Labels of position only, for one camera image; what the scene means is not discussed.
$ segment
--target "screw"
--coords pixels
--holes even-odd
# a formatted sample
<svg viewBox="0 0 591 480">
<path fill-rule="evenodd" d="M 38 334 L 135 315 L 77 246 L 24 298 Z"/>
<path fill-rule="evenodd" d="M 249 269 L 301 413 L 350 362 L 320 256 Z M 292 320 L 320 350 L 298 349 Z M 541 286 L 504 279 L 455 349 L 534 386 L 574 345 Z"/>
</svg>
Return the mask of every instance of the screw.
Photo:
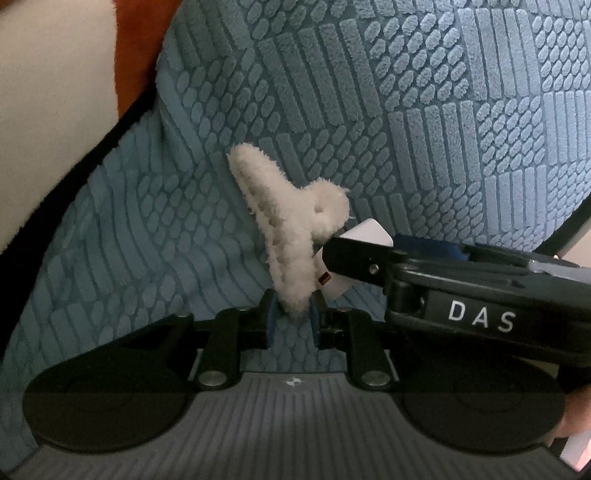
<svg viewBox="0 0 591 480">
<path fill-rule="evenodd" d="M 226 375 L 217 370 L 208 370 L 199 375 L 199 383 L 206 387 L 220 387 L 226 383 L 227 380 L 228 378 Z"/>
<path fill-rule="evenodd" d="M 361 375 L 361 381 L 369 387 L 383 387 L 390 381 L 390 375 L 381 370 L 370 370 Z"/>
</svg>

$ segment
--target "embossed pattern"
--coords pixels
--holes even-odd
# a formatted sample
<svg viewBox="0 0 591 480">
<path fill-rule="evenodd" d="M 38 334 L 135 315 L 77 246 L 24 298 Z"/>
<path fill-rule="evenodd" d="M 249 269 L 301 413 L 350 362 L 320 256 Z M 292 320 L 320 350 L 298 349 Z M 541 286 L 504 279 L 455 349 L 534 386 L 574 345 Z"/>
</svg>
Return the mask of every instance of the embossed pattern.
<svg viewBox="0 0 591 480">
<path fill-rule="evenodd" d="M 0 467 L 35 442 L 42 370 L 165 315 L 257 304 L 263 237 L 225 160 L 253 142 L 303 186 L 349 189 L 349 226 L 533 249 L 591 191 L 589 0 L 186 0 L 154 109 L 55 233 L 0 367 Z M 341 306 L 381 319 L 377 288 Z M 340 371 L 282 319 L 251 371 Z"/>
</svg>

